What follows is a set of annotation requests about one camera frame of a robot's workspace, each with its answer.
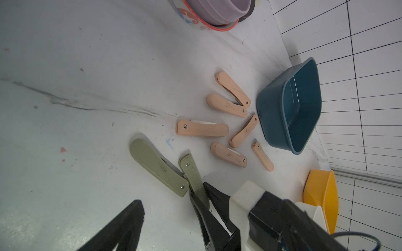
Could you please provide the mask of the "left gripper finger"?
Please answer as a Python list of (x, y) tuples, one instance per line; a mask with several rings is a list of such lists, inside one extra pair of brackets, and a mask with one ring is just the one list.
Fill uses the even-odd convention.
[(134, 200), (79, 250), (135, 251), (139, 243), (144, 215), (141, 200)]

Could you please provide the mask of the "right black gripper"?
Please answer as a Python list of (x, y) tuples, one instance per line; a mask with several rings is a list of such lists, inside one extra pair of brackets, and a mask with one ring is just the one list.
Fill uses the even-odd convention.
[(345, 248), (288, 199), (247, 181), (231, 197), (204, 182), (228, 232), (196, 194), (190, 201), (206, 251), (343, 251)]

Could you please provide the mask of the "olive green folding knife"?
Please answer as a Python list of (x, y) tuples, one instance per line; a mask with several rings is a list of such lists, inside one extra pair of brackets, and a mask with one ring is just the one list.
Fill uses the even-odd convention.
[(129, 146), (133, 159), (156, 179), (183, 198), (189, 189), (189, 182), (176, 172), (145, 140), (135, 139)]
[(186, 179), (189, 182), (191, 191), (198, 197), (198, 199), (204, 204), (204, 206), (209, 210), (210, 203), (207, 196), (206, 190), (204, 188), (201, 175), (195, 164), (192, 155), (189, 153), (179, 160), (179, 166), (183, 171)]

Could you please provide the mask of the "white storage box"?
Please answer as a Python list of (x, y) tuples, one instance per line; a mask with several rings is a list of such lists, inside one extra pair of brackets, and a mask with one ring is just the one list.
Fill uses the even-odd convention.
[(295, 205), (299, 207), (301, 211), (306, 212), (315, 223), (328, 233), (325, 216), (321, 206), (312, 206), (303, 202), (296, 202)]

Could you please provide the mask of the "yellow storage box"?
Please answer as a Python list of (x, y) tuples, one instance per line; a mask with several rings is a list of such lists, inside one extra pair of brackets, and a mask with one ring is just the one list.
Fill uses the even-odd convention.
[(339, 196), (334, 171), (311, 170), (303, 191), (303, 201), (321, 206), (327, 231), (334, 234), (339, 214)]

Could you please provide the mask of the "dark teal storage box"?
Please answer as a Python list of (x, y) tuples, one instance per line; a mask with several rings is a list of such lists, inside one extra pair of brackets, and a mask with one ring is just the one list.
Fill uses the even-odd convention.
[(256, 111), (265, 140), (272, 147), (302, 153), (319, 120), (322, 108), (316, 61), (288, 68), (256, 99)]

